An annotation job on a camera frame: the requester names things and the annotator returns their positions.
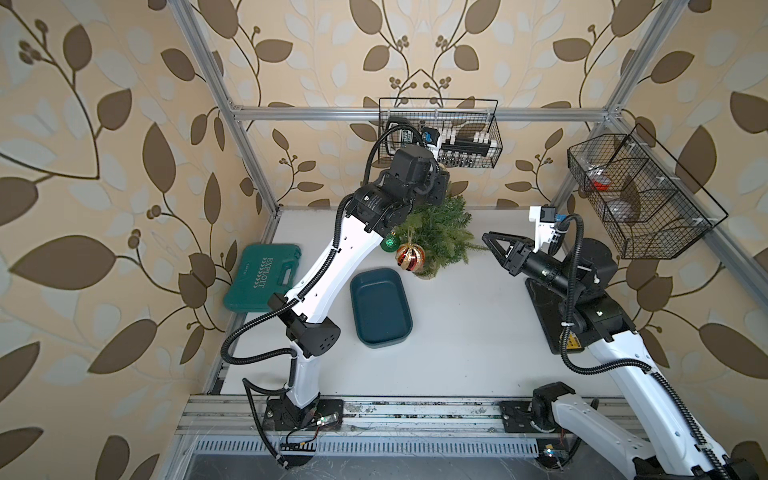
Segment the small green christmas tree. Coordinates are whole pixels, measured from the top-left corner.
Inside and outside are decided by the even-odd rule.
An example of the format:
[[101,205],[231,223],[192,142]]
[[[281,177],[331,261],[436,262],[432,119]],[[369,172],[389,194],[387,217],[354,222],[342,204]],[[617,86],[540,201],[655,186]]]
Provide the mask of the small green christmas tree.
[[459,262],[468,263],[471,251],[486,250],[469,231],[471,220],[465,199],[461,195],[450,196],[439,206],[415,207],[393,234],[399,237],[401,245],[413,242],[423,248],[423,270],[414,274],[432,279],[441,269]]

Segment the green glitter ball ornament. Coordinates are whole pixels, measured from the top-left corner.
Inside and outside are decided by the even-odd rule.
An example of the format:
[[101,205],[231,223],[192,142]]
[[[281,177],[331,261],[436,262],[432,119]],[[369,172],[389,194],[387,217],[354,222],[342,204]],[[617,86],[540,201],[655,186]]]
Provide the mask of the green glitter ball ornament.
[[380,243],[380,247],[384,252],[395,253],[401,245],[399,237],[390,233]]

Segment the red gold striped ornament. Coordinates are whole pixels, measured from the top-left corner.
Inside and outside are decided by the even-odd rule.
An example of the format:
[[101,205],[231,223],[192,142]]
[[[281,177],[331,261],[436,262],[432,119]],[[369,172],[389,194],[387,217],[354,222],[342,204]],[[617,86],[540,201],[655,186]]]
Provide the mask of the red gold striped ornament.
[[398,247],[395,260],[402,270],[418,273],[423,270],[425,264],[425,251],[420,245],[407,242]]

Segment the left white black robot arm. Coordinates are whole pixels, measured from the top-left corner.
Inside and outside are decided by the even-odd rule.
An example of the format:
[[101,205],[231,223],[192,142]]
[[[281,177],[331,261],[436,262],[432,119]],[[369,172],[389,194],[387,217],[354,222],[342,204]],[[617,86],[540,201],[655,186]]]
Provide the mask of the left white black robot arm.
[[[267,313],[246,321],[230,334],[220,350],[222,360],[233,366],[255,364],[278,356],[290,358],[286,385],[270,390],[244,380],[246,393],[278,398],[290,430],[312,424],[320,402],[319,359],[338,341],[341,330],[328,316],[336,296],[362,261],[405,222],[414,207],[439,205],[446,196],[449,174],[439,164],[440,133],[430,127],[396,123],[375,141],[375,155],[388,138],[408,132],[412,139],[402,144],[389,166],[372,179],[368,159],[361,186],[345,196],[336,211],[333,237],[308,273],[286,294],[275,294]],[[247,357],[231,352],[236,341],[249,330],[278,318],[285,325],[289,346]]]

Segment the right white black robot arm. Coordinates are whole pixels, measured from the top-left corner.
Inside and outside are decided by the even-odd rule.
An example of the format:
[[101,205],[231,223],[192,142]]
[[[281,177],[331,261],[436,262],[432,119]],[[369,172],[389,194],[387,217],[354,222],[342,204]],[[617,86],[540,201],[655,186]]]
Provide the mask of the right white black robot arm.
[[488,232],[482,237],[499,264],[511,275],[523,274],[537,285],[554,315],[596,360],[579,367],[562,360],[574,373],[607,373],[619,387],[645,432],[639,437],[598,412],[571,387],[554,382],[535,389],[531,422],[539,430],[568,430],[600,453],[628,479],[756,479],[746,459],[732,458],[687,409],[647,350],[624,309],[604,290],[618,266],[609,248],[587,238],[582,243],[574,287],[568,285],[573,257],[558,260],[533,249],[533,240]]

